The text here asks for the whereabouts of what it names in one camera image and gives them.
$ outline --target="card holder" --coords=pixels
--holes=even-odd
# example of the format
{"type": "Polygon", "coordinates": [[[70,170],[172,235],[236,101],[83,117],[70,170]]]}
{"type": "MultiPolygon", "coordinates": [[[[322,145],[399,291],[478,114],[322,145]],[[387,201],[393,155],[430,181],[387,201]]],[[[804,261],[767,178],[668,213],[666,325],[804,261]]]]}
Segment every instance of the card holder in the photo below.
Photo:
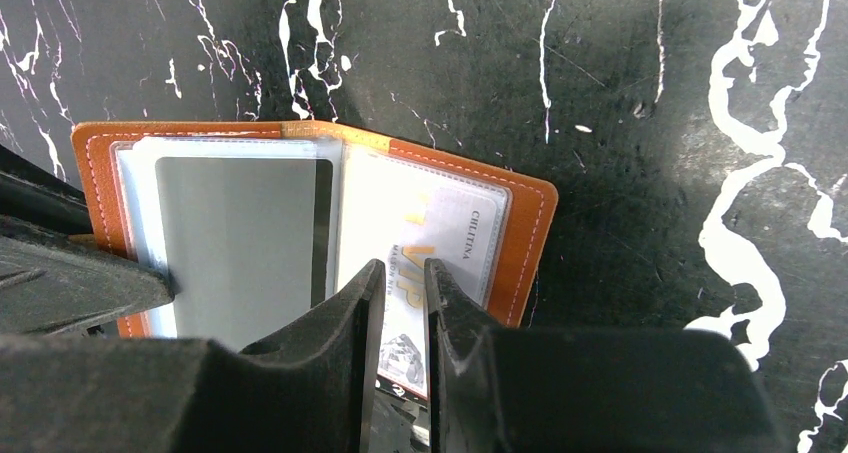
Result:
{"type": "MultiPolygon", "coordinates": [[[[508,211],[494,259],[486,309],[505,325],[520,324],[557,203],[556,189],[550,183],[407,141],[320,121],[80,124],[74,130],[72,143],[95,239],[100,248],[129,258],[134,257],[132,235],[126,227],[127,205],[122,198],[121,174],[114,157],[116,150],[148,136],[258,139],[331,136],[343,140],[346,145],[364,146],[390,158],[420,164],[429,168],[428,171],[444,171],[507,190],[508,211]]],[[[388,200],[391,192],[385,194],[388,200]]],[[[125,337],[144,337],[151,333],[151,325],[142,314],[124,318],[118,326],[125,337]]]]}

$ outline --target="card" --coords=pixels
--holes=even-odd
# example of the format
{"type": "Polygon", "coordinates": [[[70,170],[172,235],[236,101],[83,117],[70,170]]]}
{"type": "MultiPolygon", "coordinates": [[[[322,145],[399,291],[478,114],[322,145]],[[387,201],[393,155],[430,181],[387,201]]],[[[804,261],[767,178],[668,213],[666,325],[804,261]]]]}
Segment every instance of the card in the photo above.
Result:
{"type": "Polygon", "coordinates": [[[370,258],[386,263],[378,373],[426,398],[424,260],[444,261],[485,306],[509,192],[365,148],[344,165],[338,283],[370,258]]]}
{"type": "Polygon", "coordinates": [[[227,143],[139,142],[119,163],[138,258],[175,290],[173,304],[147,315],[152,333],[238,350],[335,293],[341,149],[331,161],[315,158],[312,141],[276,152],[305,158],[269,154],[286,142],[250,142],[274,147],[258,154],[227,143]],[[217,147],[231,156],[200,156],[217,147]]]}

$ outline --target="white marble veining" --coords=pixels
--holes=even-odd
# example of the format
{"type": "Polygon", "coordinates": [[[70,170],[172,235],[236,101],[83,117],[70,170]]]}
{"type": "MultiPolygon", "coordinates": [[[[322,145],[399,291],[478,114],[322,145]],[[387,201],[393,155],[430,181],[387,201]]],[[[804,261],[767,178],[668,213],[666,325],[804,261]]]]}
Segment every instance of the white marble veining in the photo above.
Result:
{"type": "MultiPolygon", "coordinates": [[[[734,312],[734,306],[731,306],[718,317],[697,318],[687,328],[711,330],[730,337],[733,325],[748,320],[746,327],[748,342],[739,344],[738,349],[752,370],[759,368],[759,360],[770,351],[770,337],[781,325],[786,314],[786,299],[780,280],[763,259],[757,247],[747,238],[728,229],[722,217],[747,185],[767,171],[786,166],[804,174],[809,186],[819,195],[819,202],[810,216],[808,224],[810,230],[820,238],[837,236],[840,240],[842,238],[842,235],[830,225],[832,200],[816,187],[815,179],[802,165],[794,163],[784,165],[786,151],[780,144],[789,128],[786,117],[789,95],[803,91],[813,81],[821,59],[818,41],[827,25],[831,0],[816,1],[821,1],[819,23],[804,50],[806,64],[804,81],[798,85],[786,85],[780,88],[769,102],[769,108],[777,122],[777,128],[774,130],[758,131],[731,114],[729,91],[736,78],[725,76],[725,68],[737,60],[749,68],[755,68],[755,58],[751,55],[754,45],[772,46],[779,41],[779,32],[768,10],[769,0],[759,0],[753,5],[746,4],[744,0],[736,0],[739,10],[736,28],[730,40],[716,51],[711,63],[708,101],[713,123],[745,153],[762,158],[750,166],[728,174],[722,184],[721,192],[704,221],[699,243],[704,249],[709,266],[730,285],[748,283],[753,286],[762,301],[762,306],[753,311],[739,313],[734,312]],[[758,16],[761,20],[757,25],[757,31],[754,38],[748,40],[743,36],[743,32],[757,20],[758,16]]],[[[756,73],[749,76],[751,81],[755,81],[756,78],[756,73]]],[[[812,445],[811,438],[817,432],[818,430],[802,433],[801,442],[798,444],[799,452],[809,451],[812,445]]]]}
{"type": "Polygon", "coordinates": [[[448,10],[456,17],[456,29],[455,30],[442,30],[437,31],[435,35],[433,35],[433,41],[436,42],[436,46],[440,46],[442,44],[440,38],[445,33],[451,32],[455,33],[463,38],[465,38],[465,14],[462,13],[462,10],[457,10],[453,5],[453,0],[448,0],[448,10]]]}
{"type": "MultiPolygon", "coordinates": [[[[54,112],[73,125],[73,119],[66,106],[67,101],[62,99],[64,88],[59,85],[64,55],[57,28],[68,28],[76,39],[77,46],[82,43],[82,35],[70,0],[30,0],[30,6],[33,13],[32,23],[16,25],[18,28],[27,29],[32,34],[29,38],[12,38],[3,18],[3,10],[0,9],[0,53],[15,79],[18,94],[29,109],[33,130],[38,131],[47,146],[47,154],[53,164],[53,174],[58,178],[67,179],[65,167],[59,160],[53,140],[55,133],[51,132],[49,125],[50,115],[54,112]],[[26,53],[16,55],[13,49],[23,49],[26,53]],[[36,80],[39,83],[46,82],[47,91],[38,91],[34,85],[36,80]],[[49,100],[52,101],[44,99],[48,93],[49,100]]],[[[16,132],[12,131],[8,122],[4,124],[3,135],[17,144],[16,132]]]]}
{"type": "MultiPolygon", "coordinates": [[[[307,0],[306,6],[306,20],[309,23],[309,26],[315,31],[315,45],[312,50],[312,64],[306,68],[306,72],[312,76],[313,79],[321,82],[324,85],[324,88],[327,92],[327,98],[329,102],[329,106],[332,109],[332,121],[338,120],[338,113],[336,111],[336,107],[333,104],[332,92],[337,90],[342,86],[342,76],[335,75],[335,80],[327,80],[325,78],[325,73],[328,72],[330,68],[333,68],[335,72],[338,72],[339,65],[336,64],[336,38],[338,35],[339,26],[342,23],[342,19],[344,18],[342,11],[342,3],[341,0],[336,0],[337,13],[338,13],[338,21],[334,28],[330,28],[332,34],[328,37],[327,32],[325,31],[324,22],[321,19],[321,5],[324,0],[307,0]],[[329,57],[326,60],[326,64],[321,66],[319,65],[318,60],[318,49],[320,45],[326,45],[330,48],[329,57]]],[[[300,119],[314,118],[315,115],[312,112],[312,108],[310,106],[309,94],[306,91],[306,88],[303,84],[303,78],[301,74],[304,73],[303,68],[293,67],[291,64],[291,57],[289,55],[289,49],[293,47],[291,45],[291,29],[289,27],[289,11],[288,6],[296,4],[297,0],[286,0],[283,4],[282,12],[280,13],[280,22],[278,34],[280,37],[280,43],[283,47],[283,58],[286,64],[286,71],[288,72],[288,85],[289,92],[292,95],[292,111],[297,114],[300,119]]]]}
{"type": "Polygon", "coordinates": [[[539,86],[542,89],[542,105],[545,107],[545,143],[550,141],[551,136],[551,98],[548,96],[548,79],[545,71],[545,32],[548,27],[548,19],[551,17],[551,11],[556,6],[556,0],[550,0],[548,7],[545,9],[545,14],[542,16],[542,26],[539,32],[539,86]]]}
{"type": "MultiPolygon", "coordinates": [[[[242,110],[241,101],[236,98],[236,104],[234,105],[235,117],[237,119],[257,120],[259,118],[259,112],[262,109],[262,75],[250,64],[250,60],[242,55],[234,42],[220,37],[215,32],[215,26],[209,19],[203,0],[188,0],[188,3],[194,8],[200,19],[203,20],[205,26],[204,31],[195,38],[203,48],[208,61],[204,69],[209,73],[209,85],[212,89],[212,102],[215,110],[219,111],[220,109],[218,95],[216,94],[215,79],[217,77],[223,77],[228,82],[233,83],[238,77],[239,81],[244,81],[247,84],[247,91],[243,94],[252,97],[256,103],[256,107],[255,109],[242,110]]],[[[177,96],[182,98],[182,92],[176,87],[175,90],[179,92],[177,96]]]]}
{"type": "Polygon", "coordinates": [[[665,16],[665,0],[657,0],[657,62],[659,63],[659,71],[657,72],[657,96],[654,97],[654,104],[659,103],[665,89],[665,32],[663,31],[663,17],[665,16]]]}
{"type": "Polygon", "coordinates": [[[176,72],[176,68],[174,67],[174,59],[173,58],[168,60],[168,72],[170,73],[171,76],[168,77],[168,79],[165,80],[165,84],[166,85],[173,85],[174,94],[177,95],[177,98],[182,99],[183,92],[180,90],[179,83],[177,83],[177,72],[176,72]]]}

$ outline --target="white stitching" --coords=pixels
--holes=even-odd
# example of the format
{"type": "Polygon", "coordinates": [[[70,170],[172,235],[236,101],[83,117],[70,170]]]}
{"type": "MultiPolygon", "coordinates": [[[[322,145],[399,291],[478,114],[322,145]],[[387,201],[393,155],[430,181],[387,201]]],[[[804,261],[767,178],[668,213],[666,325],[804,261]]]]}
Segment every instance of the white stitching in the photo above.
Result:
{"type": "Polygon", "coordinates": [[[542,202],[539,204],[539,214],[536,215],[536,223],[533,225],[533,231],[530,233],[530,244],[527,246],[527,254],[524,256],[524,263],[521,265],[521,273],[519,273],[519,275],[518,275],[518,284],[515,285],[515,293],[512,296],[512,304],[509,305],[509,312],[507,313],[507,316],[506,316],[506,324],[507,325],[512,324],[512,312],[515,309],[516,301],[518,301],[518,291],[521,289],[521,281],[524,279],[524,273],[527,269],[527,262],[530,260],[530,251],[533,249],[533,245],[536,242],[536,231],[539,229],[539,221],[541,221],[541,219],[542,219],[542,210],[545,207],[545,194],[542,192],[542,190],[538,190],[536,188],[533,188],[532,186],[522,185],[521,183],[516,183],[515,181],[507,180],[506,178],[501,178],[499,176],[489,175],[487,173],[482,173],[482,172],[477,171],[477,170],[465,168],[464,166],[455,165],[453,163],[447,163],[447,162],[444,162],[444,161],[441,161],[441,160],[437,160],[437,159],[431,158],[429,156],[422,156],[422,155],[419,155],[417,153],[413,153],[411,151],[407,151],[407,150],[404,150],[402,148],[398,148],[396,146],[390,147],[389,150],[390,151],[391,150],[400,151],[401,153],[406,153],[406,154],[412,155],[416,158],[421,158],[421,159],[424,159],[424,160],[428,160],[430,162],[439,163],[441,165],[459,168],[459,169],[467,171],[469,173],[475,173],[477,175],[483,175],[486,178],[493,178],[493,179],[500,180],[500,181],[506,181],[507,183],[509,183],[511,185],[516,185],[516,186],[520,186],[522,188],[527,188],[529,190],[535,191],[536,194],[539,195],[539,197],[542,199],[542,202]]]}
{"type": "MultiPolygon", "coordinates": [[[[194,131],[177,131],[173,133],[163,133],[163,136],[200,136],[200,135],[247,135],[251,133],[269,134],[276,133],[279,130],[264,130],[264,131],[210,131],[210,132],[194,132],[194,131]]],[[[106,138],[112,136],[121,136],[128,139],[134,139],[139,136],[151,136],[155,133],[103,133],[102,135],[92,135],[85,142],[85,157],[88,160],[89,173],[91,173],[91,182],[94,185],[94,197],[97,199],[97,208],[100,210],[100,219],[103,221],[103,232],[106,234],[106,246],[109,248],[109,253],[114,253],[112,248],[112,237],[109,233],[109,225],[106,223],[106,214],[103,211],[103,203],[100,198],[100,187],[97,186],[97,175],[94,174],[94,163],[91,160],[91,142],[95,138],[106,138]]],[[[130,338],[133,337],[132,328],[130,326],[129,317],[124,317],[127,323],[127,334],[130,338]]]]}

